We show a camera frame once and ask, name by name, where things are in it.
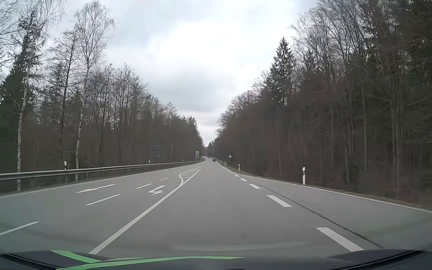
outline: forest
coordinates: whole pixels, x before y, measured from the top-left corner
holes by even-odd
[[[207,154],[432,207],[432,0],[319,0],[290,27]]]
[[[0,0],[0,173],[193,161],[195,118],[105,59],[108,9],[93,0],[66,15],[63,3]],[[64,16],[72,26],[51,36]]]

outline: cloudy sky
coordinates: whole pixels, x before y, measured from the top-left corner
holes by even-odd
[[[85,0],[68,0],[71,16]],[[231,99],[267,70],[288,26],[315,0],[100,0],[115,28],[105,51],[129,64],[163,103],[193,116],[204,143]]]

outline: white road arrow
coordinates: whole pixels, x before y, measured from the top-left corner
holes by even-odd
[[[151,196],[153,196],[154,194],[163,193],[162,190],[155,191],[155,190],[160,189],[160,188],[162,188],[162,187],[166,187],[166,186],[165,186],[165,185],[160,185],[159,187],[156,187],[156,188],[154,188],[153,190],[150,190],[150,191],[148,191],[148,192],[149,192],[149,193],[152,193]]]
[[[94,191],[94,190],[98,190],[98,189],[103,188],[103,187],[111,187],[111,186],[116,186],[116,184],[108,184],[108,185],[104,185],[104,186],[100,186],[100,187],[88,188],[88,189],[85,189],[85,190],[78,191],[76,193],[82,193],[82,192],[87,192],[87,191]]]

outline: metal guardrail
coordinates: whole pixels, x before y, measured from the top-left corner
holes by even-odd
[[[87,169],[57,169],[57,170],[37,170],[37,171],[25,171],[25,172],[10,172],[10,173],[0,173],[0,181],[1,180],[24,179],[24,178],[32,178],[32,177],[44,177],[44,176],[78,175],[78,174],[97,173],[97,172],[106,172],[106,171],[124,170],[124,169],[135,169],[135,168],[145,168],[145,167],[169,166],[169,165],[180,165],[180,164],[186,165],[186,164],[197,163],[197,162],[199,162],[199,161],[126,165],[126,166],[87,168]]]
[[[198,161],[0,173],[0,194],[169,169]]]

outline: road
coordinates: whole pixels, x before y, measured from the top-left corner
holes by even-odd
[[[210,159],[0,196],[1,252],[325,257],[430,244],[430,211],[238,175]]]

